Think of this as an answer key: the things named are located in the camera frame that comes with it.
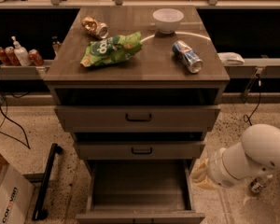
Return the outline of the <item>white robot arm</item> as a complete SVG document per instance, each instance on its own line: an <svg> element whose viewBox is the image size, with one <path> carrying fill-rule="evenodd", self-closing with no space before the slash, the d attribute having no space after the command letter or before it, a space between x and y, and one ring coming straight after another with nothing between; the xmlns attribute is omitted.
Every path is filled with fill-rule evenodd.
<svg viewBox="0 0 280 224"><path fill-rule="evenodd" d="M268 124L248 127L240 141L213 152L191 174L202 189L231 188L248 177L280 171L280 129Z"/></svg>

